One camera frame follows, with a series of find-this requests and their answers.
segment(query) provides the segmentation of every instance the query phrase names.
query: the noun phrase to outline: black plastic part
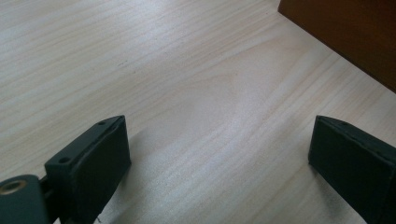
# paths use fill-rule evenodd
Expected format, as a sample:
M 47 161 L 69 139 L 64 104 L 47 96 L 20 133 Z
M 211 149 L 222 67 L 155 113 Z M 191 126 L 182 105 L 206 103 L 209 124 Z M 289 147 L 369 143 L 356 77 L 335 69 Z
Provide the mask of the black plastic part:
M 44 199 L 47 206 L 47 213 L 49 214 L 49 222 L 53 223 L 61 214 L 62 205 L 58 203 L 55 197 L 55 191 L 50 187 L 47 176 L 40 179 L 41 190 L 44 194 Z
M 62 222 L 93 223 L 131 164 L 125 117 L 93 125 L 46 162 Z
M 20 175 L 0 183 L 0 223 L 50 223 L 37 176 Z
M 396 223 L 396 148 L 338 119 L 317 116 L 309 163 L 371 223 Z

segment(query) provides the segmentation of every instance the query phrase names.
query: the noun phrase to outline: wooden table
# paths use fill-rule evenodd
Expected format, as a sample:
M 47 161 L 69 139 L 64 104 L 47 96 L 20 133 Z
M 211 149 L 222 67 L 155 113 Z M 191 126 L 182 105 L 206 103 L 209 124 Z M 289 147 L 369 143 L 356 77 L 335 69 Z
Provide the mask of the wooden table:
M 102 223 L 364 223 L 307 164 L 314 120 L 396 146 L 396 94 L 278 4 L 2 1 L 0 180 L 123 114 L 133 164 Z

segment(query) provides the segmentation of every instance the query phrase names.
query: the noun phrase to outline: dark wooden panel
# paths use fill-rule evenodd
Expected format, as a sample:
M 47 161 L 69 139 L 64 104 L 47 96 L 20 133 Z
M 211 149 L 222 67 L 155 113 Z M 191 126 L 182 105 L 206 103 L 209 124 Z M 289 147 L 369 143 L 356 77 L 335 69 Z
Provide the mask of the dark wooden panel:
M 396 92 L 395 0 L 282 0 L 278 10 Z

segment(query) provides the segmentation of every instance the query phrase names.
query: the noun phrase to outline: screw hole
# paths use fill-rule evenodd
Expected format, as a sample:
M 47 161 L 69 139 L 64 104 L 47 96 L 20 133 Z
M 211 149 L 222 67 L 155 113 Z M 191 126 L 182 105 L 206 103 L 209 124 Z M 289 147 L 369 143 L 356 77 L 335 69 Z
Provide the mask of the screw hole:
M 59 163 L 67 163 L 68 161 L 70 161 L 70 158 L 63 157 L 59 160 Z
M 14 193 L 26 186 L 25 180 L 15 180 L 0 187 L 0 195 L 8 195 Z

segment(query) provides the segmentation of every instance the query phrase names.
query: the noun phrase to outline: wood grain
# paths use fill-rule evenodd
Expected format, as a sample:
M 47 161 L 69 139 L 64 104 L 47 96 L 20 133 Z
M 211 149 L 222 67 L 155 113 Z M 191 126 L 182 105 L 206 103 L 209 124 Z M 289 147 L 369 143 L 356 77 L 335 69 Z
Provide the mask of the wood grain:
M 396 95 L 278 4 L 3 1 L 0 179 L 124 114 L 102 223 L 364 223 L 307 163 L 315 116 L 396 146 Z
M 282 0 L 279 12 L 396 92 L 396 2 Z

